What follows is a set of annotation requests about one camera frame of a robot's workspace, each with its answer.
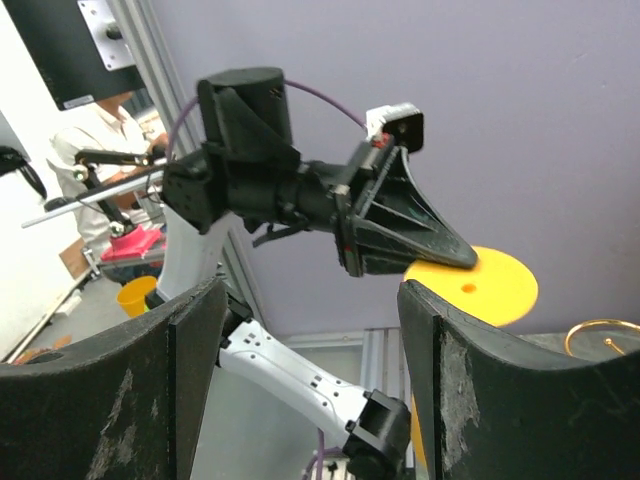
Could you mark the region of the yellow plastic wine glass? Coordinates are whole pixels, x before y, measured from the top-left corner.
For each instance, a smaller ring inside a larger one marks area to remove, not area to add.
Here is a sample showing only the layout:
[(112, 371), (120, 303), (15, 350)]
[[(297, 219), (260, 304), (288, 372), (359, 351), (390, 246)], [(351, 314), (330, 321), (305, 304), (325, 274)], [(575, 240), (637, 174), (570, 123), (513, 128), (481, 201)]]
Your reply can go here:
[(524, 317), (535, 305), (538, 284), (526, 265), (488, 247), (476, 246), (471, 270), (416, 261), (404, 273), (432, 288), (446, 302), (493, 326), (503, 327)]

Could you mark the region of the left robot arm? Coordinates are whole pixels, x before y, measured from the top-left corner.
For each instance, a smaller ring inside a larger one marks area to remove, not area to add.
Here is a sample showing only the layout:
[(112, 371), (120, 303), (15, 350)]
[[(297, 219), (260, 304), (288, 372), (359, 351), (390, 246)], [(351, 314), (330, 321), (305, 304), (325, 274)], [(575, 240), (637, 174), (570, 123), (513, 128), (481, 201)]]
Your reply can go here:
[[(277, 67), (229, 69), (199, 81), (193, 106), (205, 138), (169, 157), (161, 198), (168, 224), (163, 270), (149, 305), (211, 277), (240, 218), (253, 245), (301, 232), (330, 233), (353, 277), (405, 272), (417, 261), (470, 270), (477, 253), (420, 191), (409, 168), (424, 144), (424, 116), (409, 102), (361, 120), (365, 138), (345, 164), (305, 161), (294, 147)], [(248, 308), (225, 308), (215, 354), (222, 369), (261, 386), (331, 436), (358, 479), (397, 479), (410, 442), (401, 400), (328, 374), (281, 342)]]

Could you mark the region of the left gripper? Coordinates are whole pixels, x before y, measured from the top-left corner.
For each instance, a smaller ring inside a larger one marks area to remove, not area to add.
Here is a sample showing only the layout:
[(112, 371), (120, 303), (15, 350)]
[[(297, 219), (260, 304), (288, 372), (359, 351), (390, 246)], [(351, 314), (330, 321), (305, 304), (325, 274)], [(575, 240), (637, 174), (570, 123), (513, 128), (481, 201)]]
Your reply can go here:
[(420, 191), (406, 148), (366, 140), (332, 186), (340, 265), (352, 277), (402, 274), (415, 261), (470, 270), (478, 257)]

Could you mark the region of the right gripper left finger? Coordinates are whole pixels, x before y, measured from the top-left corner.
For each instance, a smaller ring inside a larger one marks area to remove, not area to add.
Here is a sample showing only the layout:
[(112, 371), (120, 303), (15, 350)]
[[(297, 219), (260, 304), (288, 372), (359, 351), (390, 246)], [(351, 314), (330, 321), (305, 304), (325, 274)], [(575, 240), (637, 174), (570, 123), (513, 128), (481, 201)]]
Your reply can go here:
[(134, 319), (1, 368), (5, 479), (187, 479), (227, 313), (209, 279)]

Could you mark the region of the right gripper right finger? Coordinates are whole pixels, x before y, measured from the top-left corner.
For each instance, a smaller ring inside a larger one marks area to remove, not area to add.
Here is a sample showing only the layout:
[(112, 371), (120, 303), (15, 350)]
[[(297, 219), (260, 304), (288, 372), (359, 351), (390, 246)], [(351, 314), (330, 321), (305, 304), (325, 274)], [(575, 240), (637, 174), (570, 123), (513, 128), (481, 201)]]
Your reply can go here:
[(493, 327), (419, 282), (397, 294), (433, 479), (635, 479), (639, 356), (589, 361)]

